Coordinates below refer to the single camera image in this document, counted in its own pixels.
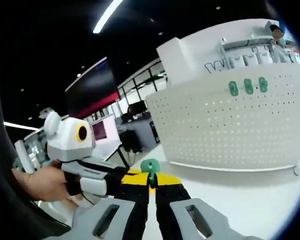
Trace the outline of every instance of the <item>lettering on desk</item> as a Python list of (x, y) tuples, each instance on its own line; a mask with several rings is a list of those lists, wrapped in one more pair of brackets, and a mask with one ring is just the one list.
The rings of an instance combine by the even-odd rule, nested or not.
[[(270, 48), (268, 45), (263, 45), (263, 46), (254, 46), (254, 47), (251, 47), (251, 53), (257, 53), (257, 52), (264, 52), (264, 51), (267, 51), (269, 52), (270, 51)], [(207, 69), (207, 71), (210, 73), (210, 74), (213, 74), (215, 72), (221, 72), (221, 71), (224, 71), (224, 70), (227, 70), (227, 64), (226, 64), (226, 59), (222, 59), (222, 60), (215, 60), (214, 62), (207, 62), (205, 65), (204, 65), (205, 69)]]

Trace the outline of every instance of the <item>table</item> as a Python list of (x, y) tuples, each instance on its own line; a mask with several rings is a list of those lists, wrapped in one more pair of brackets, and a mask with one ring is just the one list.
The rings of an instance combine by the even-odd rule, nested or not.
[(100, 161), (108, 161), (116, 152), (119, 154), (123, 164), (130, 168), (130, 165), (127, 163), (122, 151), (120, 150), (122, 143), (121, 141), (106, 141), (106, 142), (96, 142), (96, 146), (92, 151), (92, 156), (99, 159)]
[[(178, 177), (192, 198), (200, 198), (227, 216), (230, 227), (244, 236), (271, 239), (289, 219), (300, 199), (299, 176), (293, 169), (268, 172), (221, 172), (173, 165), (161, 144), (142, 160), (154, 158), (161, 171)], [(150, 196), (148, 221), (142, 240), (162, 240), (156, 221), (154, 194)]]

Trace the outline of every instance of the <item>ceiling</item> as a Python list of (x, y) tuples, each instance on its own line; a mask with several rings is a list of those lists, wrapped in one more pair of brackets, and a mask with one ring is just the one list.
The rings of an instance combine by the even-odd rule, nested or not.
[[(0, 94), (6, 122), (40, 128), (39, 111), (47, 107), (66, 115), (65, 88), (103, 57), (120, 83), (157, 58), (156, 48), (173, 37), (233, 20), (269, 17), (259, 1), (124, 0), (102, 32), (93, 34), (110, 2), (0, 6)], [(7, 130), (13, 142), (31, 132)]]

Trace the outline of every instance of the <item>gray gripper finger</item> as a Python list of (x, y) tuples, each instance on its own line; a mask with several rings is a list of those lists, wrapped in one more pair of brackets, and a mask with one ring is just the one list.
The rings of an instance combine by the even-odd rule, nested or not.
[(77, 216), (74, 216), (73, 228), (69, 232), (44, 240), (96, 240), (105, 231), (103, 229), (105, 221), (110, 214), (114, 215), (110, 221), (106, 222), (107, 231), (103, 240), (122, 240), (134, 206), (133, 201), (116, 198), (103, 199), (89, 210), (77, 212)]
[(230, 228), (226, 216), (199, 198), (175, 201), (170, 207), (178, 222), (182, 240), (202, 240), (198, 231), (209, 240), (261, 240), (243, 236)]

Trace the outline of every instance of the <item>green peg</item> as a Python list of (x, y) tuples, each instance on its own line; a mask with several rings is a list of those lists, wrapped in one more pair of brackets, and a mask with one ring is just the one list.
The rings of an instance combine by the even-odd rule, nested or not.
[(246, 78), (244, 81), (245, 92), (249, 95), (254, 93), (254, 87), (252, 86), (252, 81), (249, 78)]
[(259, 77), (259, 85), (262, 93), (266, 93), (268, 91), (268, 82), (263, 76)]
[(147, 160), (142, 161), (140, 164), (141, 172), (149, 173), (150, 185), (153, 186), (155, 184), (155, 174), (161, 172), (160, 164), (158, 160), (154, 158), (149, 158)]
[(230, 81), (228, 86), (229, 86), (231, 96), (236, 97), (239, 95), (238, 86), (235, 81)]

